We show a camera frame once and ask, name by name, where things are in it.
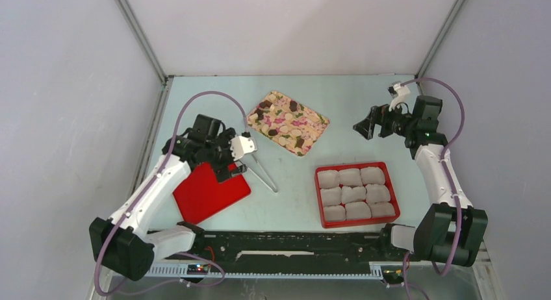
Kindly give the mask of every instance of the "white wall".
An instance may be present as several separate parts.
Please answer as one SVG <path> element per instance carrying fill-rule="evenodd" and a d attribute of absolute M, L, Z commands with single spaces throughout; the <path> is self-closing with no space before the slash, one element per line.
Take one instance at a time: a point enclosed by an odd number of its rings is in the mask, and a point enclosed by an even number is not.
<path fill-rule="evenodd" d="M 129 0 L 171 75 L 414 74 L 455 0 Z"/>
<path fill-rule="evenodd" d="M 82 299 L 160 83 L 113 0 L 0 0 L 0 293 Z"/>
<path fill-rule="evenodd" d="M 452 148 L 472 202 L 488 213 L 489 254 L 508 299 L 549 299 L 551 0 L 469 0 L 428 75 L 451 84 L 467 120 Z M 459 110 L 446 90 L 442 127 Z"/>

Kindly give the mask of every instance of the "floral placemat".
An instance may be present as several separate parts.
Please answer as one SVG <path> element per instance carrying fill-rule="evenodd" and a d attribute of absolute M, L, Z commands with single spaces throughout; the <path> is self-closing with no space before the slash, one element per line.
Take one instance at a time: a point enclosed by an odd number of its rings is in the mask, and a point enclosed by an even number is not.
<path fill-rule="evenodd" d="M 278 91 L 270 92 L 247 117 L 249 126 L 287 151 L 304 156 L 329 120 Z"/>

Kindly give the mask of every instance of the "folded white cloth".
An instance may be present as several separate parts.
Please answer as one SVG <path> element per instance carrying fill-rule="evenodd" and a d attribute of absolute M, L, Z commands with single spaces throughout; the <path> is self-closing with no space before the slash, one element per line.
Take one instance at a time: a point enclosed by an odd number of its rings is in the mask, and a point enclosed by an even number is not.
<path fill-rule="evenodd" d="M 323 206 L 335 206 L 340 205 L 340 187 L 321 189 L 320 195 L 322 197 Z"/>
<path fill-rule="evenodd" d="M 354 201 L 364 201 L 365 188 L 363 186 L 356 186 L 355 188 L 343 186 L 341 199 L 343 204 L 352 203 Z"/>
<path fill-rule="evenodd" d="M 385 174 L 379 167 L 367 167 L 360 169 L 363 184 L 385 184 Z"/>
<path fill-rule="evenodd" d="M 347 220 L 371 218 L 371 210 L 369 209 L 369 206 L 362 201 L 348 203 L 344 205 L 344 207 L 346 209 Z"/>
<path fill-rule="evenodd" d="M 324 216 L 326 221 L 344 221 L 346 213 L 343 206 L 324 207 Z"/>
<path fill-rule="evenodd" d="M 339 172 L 337 170 L 325 170 L 318 172 L 320 188 L 336 188 L 339 186 Z"/>
<path fill-rule="evenodd" d="M 384 185 L 367 184 L 365 186 L 366 201 L 368 203 L 378 203 L 381 201 L 391 201 L 391 193 Z"/>
<path fill-rule="evenodd" d="M 369 208 L 371 208 L 371 215 L 373 218 L 378 217 L 388 217 L 388 216 L 394 216 L 396 215 L 396 212 L 394 211 L 394 207 L 391 203 L 374 203 L 369 204 Z"/>
<path fill-rule="evenodd" d="M 339 171 L 340 183 L 345 186 L 362 186 L 360 169 L 350 168 Z"/>

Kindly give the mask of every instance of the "white table surface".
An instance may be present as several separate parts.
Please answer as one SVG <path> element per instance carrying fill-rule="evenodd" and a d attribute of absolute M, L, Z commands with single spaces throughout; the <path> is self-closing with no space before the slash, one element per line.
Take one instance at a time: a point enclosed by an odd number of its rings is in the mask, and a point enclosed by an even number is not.
<path fill-rule="evenodd" d="M 429 207 L 428 194 L 421 172 L 404 146 L 404 139 L 392 135 L 366 141 L 352 130 L 352 125 L 364 119 L 371 106 L 391 101 L 387 88 L 392 82 L 408 79 L 412 76 L 176 77 L 164 109 L 151 163 L 157 162 L 162 146 L 172 135 L 181 107 L 193 95 L 205 90 L 225 92 L 237 99 L 248 114 L 268 92 L 278 90 L 327 116 L 331 122 L 329 127 L 304 157 L 295 156 L 252 131 L 259 146 L 257 156 L 276 181 L 279 192 L 273 193 L 252 173 L 245 173 L 252 193 L 203 221 L 200 227 L 227 231 L 379 231 L 383 225 L 322 228 L 314 187 L 317 167 L 371 161 L 387 164 L 402 212 L 395 223 L 417 226 Z M 412 110 L 418 90 L 414 84 L 409 88 L 412 96 L 408 103 Z M 244 130 L 240 112 L 230 100 L 208 95 L 190 105 L 180 123 L 179 133 L 192 126 L 197 114 L 221 119 L 239 133 Z M 244 161 L 259 173 L 250 156 Z M 176 202 L 171 197 L 153 220 L 151 229 L 168 229 L 181 220 Z"/>

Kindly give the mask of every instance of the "red wire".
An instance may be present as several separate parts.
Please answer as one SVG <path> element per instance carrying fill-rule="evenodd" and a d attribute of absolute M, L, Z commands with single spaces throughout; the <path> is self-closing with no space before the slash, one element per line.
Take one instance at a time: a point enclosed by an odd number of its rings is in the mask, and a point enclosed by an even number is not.
<path fill-rule="evenodd" d="M 212 247 L 211 247 L 211 246 L 207 246 L 207 247 L 205 248 L 205 250 L 210 250 L 210 251 L 211 251 L 212 261 L 214 262 L 214 261 L 215 261 L 215 259 L 214 259 L 214 250 L 212 250 Z"/>

